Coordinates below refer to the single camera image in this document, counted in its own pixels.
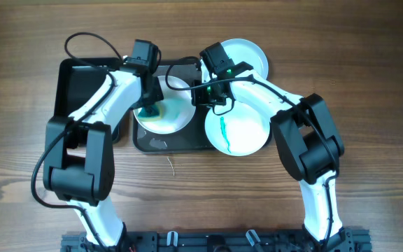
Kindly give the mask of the blue and yellow sponge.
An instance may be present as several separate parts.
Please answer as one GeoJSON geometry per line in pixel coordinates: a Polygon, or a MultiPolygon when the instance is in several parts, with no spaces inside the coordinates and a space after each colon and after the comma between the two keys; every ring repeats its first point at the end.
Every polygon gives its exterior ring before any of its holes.
{"type": "Polygon", "coordinates": [[[141,108],[136,117],[140,121],[156,121],[160,120],[164,115],[164,109],[160,104],[153,104],[150,106],[145,106],[141,108]]]}

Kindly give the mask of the white plate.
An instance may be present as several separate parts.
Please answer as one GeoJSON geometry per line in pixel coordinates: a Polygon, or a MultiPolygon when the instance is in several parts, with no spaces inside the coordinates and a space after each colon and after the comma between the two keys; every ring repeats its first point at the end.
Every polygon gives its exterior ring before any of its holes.
{"type": "Polygon", "coordinates": [[[139,116],[144,108],[134,110],[137,122],[149,132],[171,134],[183,129],[193,118],[196,108],[192,105],[191,92],[169,89],[165,76],[158,77],[164,95],[162,101],[156,102],[160,114],[154,118],[139,116]]]}
{"type": "Polygon", "coordinates": [[[246,156],[261,149],[270,138],[270,123],[249,105],[236,101],[216,106],[206,114],[204,129],[210,143],[220,152],[246,156]]]}

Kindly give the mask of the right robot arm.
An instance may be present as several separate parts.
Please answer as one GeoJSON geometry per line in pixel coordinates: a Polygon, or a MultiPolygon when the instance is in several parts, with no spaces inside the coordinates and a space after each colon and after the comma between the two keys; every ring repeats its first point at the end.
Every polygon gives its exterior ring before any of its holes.
{"type": "Polygon", "coordinates": [[[202,76],[197,92],[219,90],[269,120],[281,164],[300,185],[304,229],[321,251],[335,249],[344,228],[336,196],[344,143],[324,99],[289,93],[245,62],[219,73],[208,70],[204,62],[197,68],[202,76]]]}

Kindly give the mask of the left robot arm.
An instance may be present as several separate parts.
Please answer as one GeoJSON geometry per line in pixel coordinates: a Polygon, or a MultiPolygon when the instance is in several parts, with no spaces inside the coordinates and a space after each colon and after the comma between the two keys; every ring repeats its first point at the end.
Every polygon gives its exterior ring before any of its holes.
{"type": "Polygon", "coordinates": [[[126,226],[109,196],[115,177],[113,130],[131,109],[162,100],[155,67],[62,66],[45,152],[37,169],[61,208],[73,209],[89,251],[129,251],[126,226]]]}

